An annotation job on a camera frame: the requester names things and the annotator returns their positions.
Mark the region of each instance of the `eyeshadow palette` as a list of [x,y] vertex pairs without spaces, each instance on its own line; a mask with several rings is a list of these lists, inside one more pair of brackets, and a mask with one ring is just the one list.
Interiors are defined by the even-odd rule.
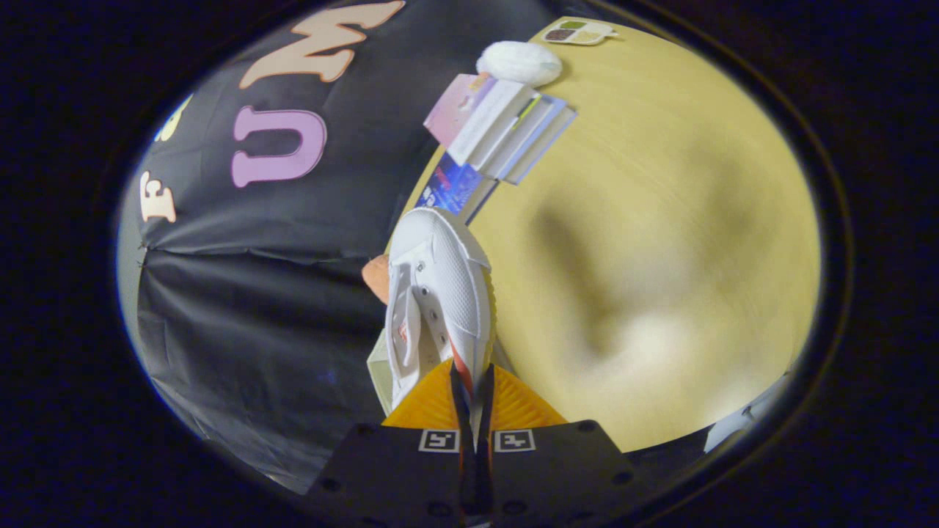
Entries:
[[590,46],[602,42],[606,37],[615,36],[613,28],[606,24],[569,20],[553,25],[541,38],[552,44]]

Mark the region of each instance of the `letter w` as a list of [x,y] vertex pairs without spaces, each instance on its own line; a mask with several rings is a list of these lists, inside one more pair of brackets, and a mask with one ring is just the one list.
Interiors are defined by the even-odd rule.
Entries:
[[320,80],[331,83],[342,76],[355,53],[343,50],[329,55],[319,52],[355,44],[365,35],[343,24],[354,23],[365,29],[382,25],[404,6],[402,0],[386,4],[367,4],[348,8],[328,9],[298,23],[292,31],[307,38],[298,40],[258,59],[241,78],[244,89],[264,77],[287,73],[318,73]]

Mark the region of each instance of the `wooden table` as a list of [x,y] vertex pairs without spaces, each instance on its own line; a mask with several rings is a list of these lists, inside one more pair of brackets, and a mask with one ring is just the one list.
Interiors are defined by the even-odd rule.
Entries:
[[812,322],[820,239],[760,107],[687,49],[616,29],[596,46],[531,40],[564,64],[539,89],[579,115],[470,230],[518,376],[631,451],[712,424],[785,372]]

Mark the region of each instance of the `orange object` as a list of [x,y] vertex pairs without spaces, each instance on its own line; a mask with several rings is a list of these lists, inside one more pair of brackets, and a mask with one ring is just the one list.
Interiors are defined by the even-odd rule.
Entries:
[[559,426],[567,423],[563,416],[522,380],[504,368],[494,366],[496,386],[492,396],[490,431]]
[[376,297],[388,304],[388,291],[391,288],[391,279],[388,277],[388,256],[379,255],[369,260],[362,268],[362,280],[372,289]]
[[381,425],[412,429],[459,429],[450,381],[453,364],[453,359],[448,359],[428,372]]

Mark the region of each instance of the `stack of books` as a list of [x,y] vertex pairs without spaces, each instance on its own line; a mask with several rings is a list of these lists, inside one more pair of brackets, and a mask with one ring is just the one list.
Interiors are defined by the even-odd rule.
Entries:
[[417,207],[469,224],[500,182],[518,185],[577,112],[514,81],[461,74],[423,125],[446,148]]

